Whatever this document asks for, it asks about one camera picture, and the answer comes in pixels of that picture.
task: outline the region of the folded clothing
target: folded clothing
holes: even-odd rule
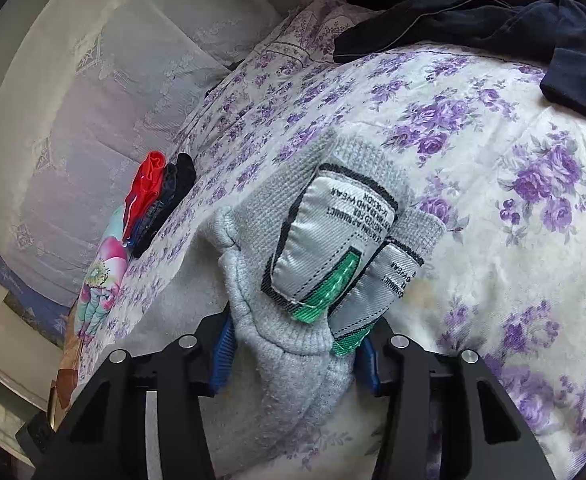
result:
[[[121,240],[123,215],[124,205],[121,205],[108,222],[77,300],[74,332],[85,342],[95,336],[102,320],[108,316],[128,267],[128,254]]]
[[[147,214],[144,215],[144,218],[148,219],[146,227],[142,228],[140,226],[140,230],[134,235],[134,240],[130,247],[134,258],[139,258],[144,251],[149,248],[153,241],[153,237],[157,234],[162,225],[164,225],[164,222],[166,222],[175,208],[180,205],[180,202],[184,197],[188,195],[189,191],[195,184],[195,167],[193,166],[193,160],[190,156],[186,153],[180,153],[177,156],[174,168],[176,170],[175,186],[173,187],[172,195],[170,198],[165,198],[163,191],[160,198],[151,206],[151,208],[149,208]]]
[[[144,216],[162,189],[166,159],[161,152],[150,152],[140,164],[133,179],[131,191],[124,200],[124,233],[122,240],[130,238],[135,223]]]
[[[177,183],[177,167],[175,164],[169,163],[166,164],[164,168],[164,175],[162,180],[162,190],[160,191],[160,196],[153,202],[149,208],[144,213],[142,218],[138,219],[133,226],[131,231],[131,236],[127,240],[124,240],[124,244],[126,247],[132,248],[135,244],[138,243],[140,238],[147,232],[148,228],[151,226],[151,223],[157,216],[159,210],[161,210],[164,206],[168,205],[169,202],[173,199],[173,194],[175,193],[175,186]]]
[[[346,63],[432,40],[549,63],[540,89],[586,116],[586,7],[573,0],[512,6],[503,0],[407,0],[335,38]]]

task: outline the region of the red clothing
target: red clothing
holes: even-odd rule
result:
[[[160,152],[150,152],[144,162],[140,164],[133,179],[131,191],[124,201],[126,208],[124,209],[124,236],[122,240],[130,237],[135,221],[144,216],[148,207],[155,202],[160,194],[165,165],[166,159]]]

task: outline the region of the pink floral fabric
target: pink floral fabric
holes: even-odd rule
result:
[[[334,64],[333,39],[370,15],[341,0],[292,13],[187,118],[175,152],[198,181],[129,267],[79,380],[175,275],[204,218],[335,127],[383,146],[412,205],[447,227],[391,325],[431,351],[479,351],[570,479],[586,461],[586,119],[545,101],[545,69],[523,60],[422,43]],[[370,478],[385,410],[353,390],[239,478]]]

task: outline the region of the navy blue clothing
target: navy blue clothing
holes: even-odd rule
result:
[[[586,116],[586,8],[573,0],[406,0],[345,30],[335,62],[432,40],[548,63],[540,89]]]
[[[136,234],[135,242],[131,249],[131,253],[135,258],[139,258],[149,248],[155,234],[195,184],[196,175],[193,160],[186,153],[180,153],[177,156],[175,166],[172,164],[167,164],[166,166],[167,168],[169,166],[173,167],[169,177],[171,184],[167,187],[166,193],[163,187],[161,195],[149,208],[149,211],[152,210],[151,216],[148,219],[146,216],[144,217],[147,222],[144,225],[144,229]]]

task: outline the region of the white label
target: white label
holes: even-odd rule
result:
[[[329,327],[333,336],[354,332],[382,316],[402,299],[419,267],[402,248],[386,244],[331,313]]]
[[[342,173],[318,172],[305,190],[281,254],[275,254],[273,290],[303,304],[352,250],[360,258],[350,283],[384,241],[394,218],[394,209],[366,184]],[[340,288],[347,285],[340,283]]]

